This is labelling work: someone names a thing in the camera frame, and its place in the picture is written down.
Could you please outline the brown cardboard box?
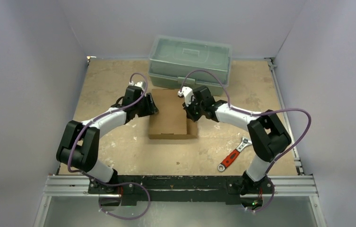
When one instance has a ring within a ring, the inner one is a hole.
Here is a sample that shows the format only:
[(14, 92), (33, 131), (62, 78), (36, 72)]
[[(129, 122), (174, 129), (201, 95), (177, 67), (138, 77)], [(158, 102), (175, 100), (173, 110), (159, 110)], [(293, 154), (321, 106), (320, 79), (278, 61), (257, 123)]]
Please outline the brown cardboard box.
[(198, 138), (198, 125), (188, 119), (183, 109), (184, 99), (178, 89), (152, 89), (151, 95), (158, 113), (151, 115), (148, 137), (152, 140), (189, 140)]

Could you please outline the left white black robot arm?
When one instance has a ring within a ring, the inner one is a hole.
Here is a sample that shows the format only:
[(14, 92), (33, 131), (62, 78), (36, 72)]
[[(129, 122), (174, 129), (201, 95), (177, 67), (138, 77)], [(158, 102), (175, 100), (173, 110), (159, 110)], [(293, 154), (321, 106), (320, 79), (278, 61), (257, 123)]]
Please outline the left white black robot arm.
[(106, 193), (118, 189), (118, 173), (98, 158), (100, 139), (115, 128), (129, 123), (135, 117), (158, 113), (151, 93), (140, 84), (129, 85), (125, 95), (115, 104), (90, 120), (69, 121), (59, 144), (56, 159), (69, 168), (75, 168), (100, 182)]

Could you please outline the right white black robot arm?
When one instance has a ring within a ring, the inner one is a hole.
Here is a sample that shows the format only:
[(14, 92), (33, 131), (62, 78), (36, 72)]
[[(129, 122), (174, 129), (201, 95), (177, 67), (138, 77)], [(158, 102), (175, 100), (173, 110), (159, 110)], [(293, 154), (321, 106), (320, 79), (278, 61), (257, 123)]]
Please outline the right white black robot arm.
[(177, 95), (184, 99), (182, 106), (187, 118), (192, 121), (196, 122), (205, 116), (249, 133), (255, 157), (243, 173), (242, 189), (248, 192), (259, 189), (274, 158), (292, 142), (277, 114), (272, 110), (250, 113), (235, 108), (225, 100), (215, 100), (206, 86), (195, 89), (183, 87)]

